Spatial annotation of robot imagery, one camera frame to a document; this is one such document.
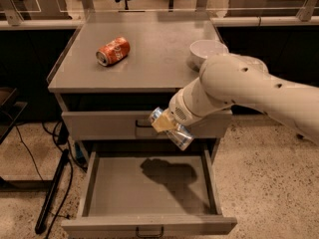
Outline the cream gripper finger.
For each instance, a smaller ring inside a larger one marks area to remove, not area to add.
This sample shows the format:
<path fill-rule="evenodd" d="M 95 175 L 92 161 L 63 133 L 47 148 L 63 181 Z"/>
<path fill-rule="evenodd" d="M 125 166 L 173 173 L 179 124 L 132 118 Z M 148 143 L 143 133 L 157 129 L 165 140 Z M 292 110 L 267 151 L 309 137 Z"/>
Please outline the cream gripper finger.
<path fill-rule="evenodd" d="M 152 123 L 157 132 L 176 128 L 176 121 L 171 114 L 162 114 Z"/>

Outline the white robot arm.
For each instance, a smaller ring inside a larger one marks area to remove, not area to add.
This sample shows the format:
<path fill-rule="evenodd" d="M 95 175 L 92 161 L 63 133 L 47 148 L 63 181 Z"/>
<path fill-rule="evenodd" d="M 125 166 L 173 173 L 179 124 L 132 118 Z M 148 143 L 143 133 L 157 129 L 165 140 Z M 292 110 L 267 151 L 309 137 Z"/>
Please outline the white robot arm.
<path fill-rule="evenodd" d="M 319 88 L 274 77 L 260 60 L 234 54 L 205 60 L 198 77 L 170 99 L 166 110 L 155 109 L 150 122 L 185 149 L 193 140 L 190 125 L 234 105 L 263 113 L 319 142 Z"/>

